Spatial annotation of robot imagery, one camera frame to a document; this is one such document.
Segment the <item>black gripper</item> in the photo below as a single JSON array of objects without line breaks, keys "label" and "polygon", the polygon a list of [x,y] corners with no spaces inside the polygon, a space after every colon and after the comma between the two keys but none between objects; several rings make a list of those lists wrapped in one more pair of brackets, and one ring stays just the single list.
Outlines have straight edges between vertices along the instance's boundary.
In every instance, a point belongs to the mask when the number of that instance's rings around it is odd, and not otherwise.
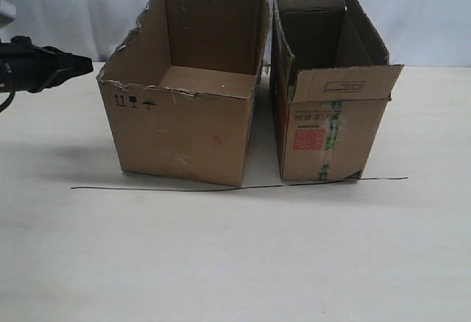
[{"label": "black gripper", "polygon": [[26,36],[1,42],[1,92],[38,93],[93,71],[91,58],[35,46]]}]

